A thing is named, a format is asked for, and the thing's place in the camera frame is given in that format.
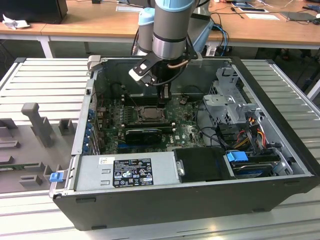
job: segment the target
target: circuit board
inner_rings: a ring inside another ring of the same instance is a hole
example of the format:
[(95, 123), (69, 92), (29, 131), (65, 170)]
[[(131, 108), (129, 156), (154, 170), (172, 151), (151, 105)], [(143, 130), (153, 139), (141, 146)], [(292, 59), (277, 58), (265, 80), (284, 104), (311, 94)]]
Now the circuit board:
[(175, 96), (167, 103), (162, 118), (170, 123), (174, 122), (174, 132), (163, 133), (161, 141), (152, 145), (126, 144), (124, 122), (134, 122), (138, 119), (137, 109), (141, 106), (124, 105), (121, 100), (106, 100), (101, 112), (98, 112), (98, 129), (101, 144), (101, 154), (130, 154), (167, 152), (175, 148), (205, 147), (195, 123), (196, 102), (184, 102), (183, 98)]

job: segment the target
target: power supply label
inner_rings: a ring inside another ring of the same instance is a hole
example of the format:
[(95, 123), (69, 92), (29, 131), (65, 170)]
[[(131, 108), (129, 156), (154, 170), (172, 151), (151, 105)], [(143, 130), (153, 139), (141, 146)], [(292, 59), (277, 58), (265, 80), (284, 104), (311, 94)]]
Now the power supply label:
[(115, 188), (139, 187), (154, 184), (151, 159), (115, 160), (113, 181)]

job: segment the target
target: floor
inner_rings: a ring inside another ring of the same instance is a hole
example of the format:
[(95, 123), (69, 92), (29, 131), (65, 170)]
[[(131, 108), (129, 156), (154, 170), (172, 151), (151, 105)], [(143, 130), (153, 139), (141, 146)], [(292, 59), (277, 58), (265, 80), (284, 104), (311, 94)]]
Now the floor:
[[(3, 40), (2, 43), (7, 51), (3, 46), (0, 46), (0, 79), (6, 73), (7, 69), (10, 68), (15, 58), (45, 57), (38, 41)], [(91, 55), (99, 54), (104, 57), (129, 56), (131, 50), (130, 43), (90, 42), (89, 47)], [(54, 49), (57, 58), (87, 58), (89, 56), (89, 54), (86, 54), (85, 52), (83, 42), (54, 41), (52, 42), (52, 48)], [(276, 51), (274, 48), (264, 48), (260, 49), (257, 53), (257, 50), (257, 48), (253, 47), (234, 47), (232, 52), (229, 54), (232, 56), (238, 56), (242, 59), (272, 59)], [(311, 53), (314, 56), (317, 51), (313, 50)], [(312, 75), (317, 67), (317, 63), (312, 61), (309, 57), (302, 58), (301, 51), (298, 49), (289, 50), (289, 60), (282, 60), (282, 58), (278, 56), (275, 63), (300, 88), (304, 81)], [(314, 102), (317, 105), (320, 105), (320, 96), (318, 96)]]

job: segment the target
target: desk leg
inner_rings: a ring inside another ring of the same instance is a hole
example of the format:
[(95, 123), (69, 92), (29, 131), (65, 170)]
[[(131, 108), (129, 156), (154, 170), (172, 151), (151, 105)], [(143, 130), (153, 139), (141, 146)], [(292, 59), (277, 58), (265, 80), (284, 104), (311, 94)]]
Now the desk leg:
[(90, 47), (89, 47), (89, 43), (87, 41), (84, 42), (84, 49), (85, 49), (85, 53), (86, 54), (90, 54)]
[(38, 41), (41, 43), (44, 55), (47, 59), (53, 59), (56, 57), (55, 53), (51, 50), (50, 39), (48, 36), (39, 36)]
[(314, 87), (310, 90), (307, 97), (313, 101), (316, 96), (320, 93), (320, 79), (319, 81), (314, 85)]

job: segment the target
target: blue cable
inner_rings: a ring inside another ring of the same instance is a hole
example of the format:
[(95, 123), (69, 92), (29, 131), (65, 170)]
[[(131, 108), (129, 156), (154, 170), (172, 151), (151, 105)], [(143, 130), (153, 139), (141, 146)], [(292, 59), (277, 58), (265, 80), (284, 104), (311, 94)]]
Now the blue cable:
[(214, 24), (214, 26), (217, 29), (219, 29), (222, 32), (223, 36), (224, 36), (224, 47), (223, 47), (223, 51), (221, 53), (221, 56), (223, 56), (225, 54), (226, 48), (227, 48), (227, 35), (226, 35), (226, 32), (221, 27), (219, 27), (218, 25), (215, 25), (215, 24)]

